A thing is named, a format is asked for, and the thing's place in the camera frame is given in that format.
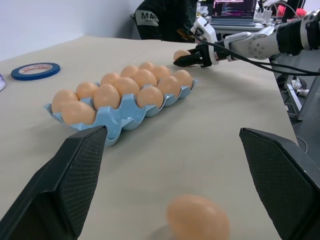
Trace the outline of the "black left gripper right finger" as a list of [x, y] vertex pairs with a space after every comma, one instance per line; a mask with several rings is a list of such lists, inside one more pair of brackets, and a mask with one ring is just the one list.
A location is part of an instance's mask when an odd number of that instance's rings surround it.
[[283, 240], [320, 238], [320, 168], [293, 141], [252, 128], [239, 132], [250, 174]]

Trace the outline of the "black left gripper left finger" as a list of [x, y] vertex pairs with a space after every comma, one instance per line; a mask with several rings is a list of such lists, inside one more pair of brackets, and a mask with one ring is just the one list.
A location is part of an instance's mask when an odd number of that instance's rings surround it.
[[2, 240], [76, 240], [96, 191], [104, 125], [68, 137], [29, 180], [0, 221]]

